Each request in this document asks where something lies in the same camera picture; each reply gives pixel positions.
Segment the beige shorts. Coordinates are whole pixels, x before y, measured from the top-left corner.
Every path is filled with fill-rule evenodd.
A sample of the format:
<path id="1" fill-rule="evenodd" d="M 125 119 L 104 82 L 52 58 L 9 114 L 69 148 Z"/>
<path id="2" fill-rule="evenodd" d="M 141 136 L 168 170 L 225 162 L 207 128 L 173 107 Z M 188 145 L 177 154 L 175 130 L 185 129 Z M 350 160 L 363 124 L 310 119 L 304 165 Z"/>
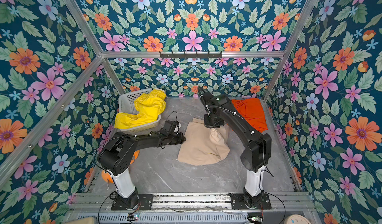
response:
<path id="1" fill-rule="evenodd" d="M 181 145 L 178 161 L 194 166 L 216 164 L 228 156 L 227 145 L 229 128 L 207 128 L 204 121 L 194 118 L 188 123 L 185 138 Z"/>

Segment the yellow shorts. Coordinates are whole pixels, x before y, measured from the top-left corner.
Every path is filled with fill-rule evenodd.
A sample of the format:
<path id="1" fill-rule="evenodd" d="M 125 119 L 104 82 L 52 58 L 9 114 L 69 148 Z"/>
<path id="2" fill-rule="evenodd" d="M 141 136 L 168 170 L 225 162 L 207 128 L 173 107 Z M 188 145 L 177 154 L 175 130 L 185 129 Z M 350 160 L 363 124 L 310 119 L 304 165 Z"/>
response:
<path id="1" fill-rule="evenodd" d="M 134 101 L 138 114 L 133 115 L 118 111 L 114 127 L 125 130 L 156 121 L 158 115 L 166 109 L 166 97 L 166 92 L 158 88 L 153 89 L 149 94 L 142 94 Z"/>

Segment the orange shorts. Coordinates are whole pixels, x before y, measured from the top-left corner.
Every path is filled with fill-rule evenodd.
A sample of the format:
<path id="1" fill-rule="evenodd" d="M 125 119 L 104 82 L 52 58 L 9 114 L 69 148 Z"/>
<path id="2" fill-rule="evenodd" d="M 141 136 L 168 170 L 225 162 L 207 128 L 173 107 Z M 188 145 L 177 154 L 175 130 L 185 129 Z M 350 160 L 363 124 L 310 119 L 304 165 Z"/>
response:
<path id="1" fill-rule="evenodd" d="M 268 130 L 265 113 L 258 98 L 231 100 L 238 113 L 257 131 Z"/>

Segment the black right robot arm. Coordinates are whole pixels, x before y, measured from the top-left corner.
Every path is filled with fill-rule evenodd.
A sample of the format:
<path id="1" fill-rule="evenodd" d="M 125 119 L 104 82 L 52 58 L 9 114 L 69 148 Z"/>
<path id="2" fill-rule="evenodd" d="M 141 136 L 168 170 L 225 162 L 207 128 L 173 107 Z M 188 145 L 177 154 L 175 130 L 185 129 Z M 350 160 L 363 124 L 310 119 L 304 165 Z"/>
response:
<path id="1" fill-rule="evenodd" d="M 200 101 L 206 109 L 204 125 L 218 128 L 227 124 L 241 140 L 244 151 L 240 160 L 247 169 L 246 184 L 243 189 L 245 205 L 253 209 L 258 206 L 265 193 L 263 176 L 272 152 L 272 138 L 253 128 L 235 109 L 226 95 L 214 96 L 202 87 L 198 88 Z"/>

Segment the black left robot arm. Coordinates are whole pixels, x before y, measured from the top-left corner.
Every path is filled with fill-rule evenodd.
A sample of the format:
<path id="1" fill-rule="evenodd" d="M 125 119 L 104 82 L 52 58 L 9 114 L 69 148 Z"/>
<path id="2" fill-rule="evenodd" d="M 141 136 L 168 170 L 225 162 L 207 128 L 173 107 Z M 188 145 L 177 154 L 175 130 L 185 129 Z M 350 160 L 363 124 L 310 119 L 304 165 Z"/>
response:
<path id="1" fill-rule="evenodd" d="M 116 202 L 128 210 L 139 203 L 138 191 L 133 184 L 129 166 L 137 151 L 147 148 L 164 148 L 166 145 L 179 145 L 186 141 L 179 131 L 178 121 L 166 121 L 159 131 L 145 135 L 129 135 L 117 132 L 103 147 L 97 157 L 98 163 L 111 175 L 116 186 Z"/>

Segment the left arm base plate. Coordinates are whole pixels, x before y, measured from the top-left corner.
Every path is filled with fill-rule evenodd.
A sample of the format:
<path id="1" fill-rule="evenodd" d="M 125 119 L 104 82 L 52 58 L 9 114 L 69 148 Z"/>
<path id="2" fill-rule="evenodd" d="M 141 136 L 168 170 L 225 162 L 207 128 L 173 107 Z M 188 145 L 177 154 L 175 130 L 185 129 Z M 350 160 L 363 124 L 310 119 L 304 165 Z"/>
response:
<path id="1" fill-rule="evenodd" d="M 117 195 L 113 198 L 112 211 L 147 211 L 151 210 L 154 195 L 152 194 L 132 194 L 129 198 Z"/>

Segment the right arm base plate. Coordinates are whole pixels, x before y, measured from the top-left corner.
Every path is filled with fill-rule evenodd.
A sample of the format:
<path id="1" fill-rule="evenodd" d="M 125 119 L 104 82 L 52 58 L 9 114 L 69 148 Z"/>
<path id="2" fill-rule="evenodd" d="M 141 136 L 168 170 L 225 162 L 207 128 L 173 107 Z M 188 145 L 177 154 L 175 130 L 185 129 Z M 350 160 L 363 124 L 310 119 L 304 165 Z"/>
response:
<path id="1" fill-rule="evenodd" d="M 228 193 L 231 198 L 231 208 L 233 210 L 270 210 L 272 208 L 268 194 L 260 193 L 251 197 L 247 193 Z"/>

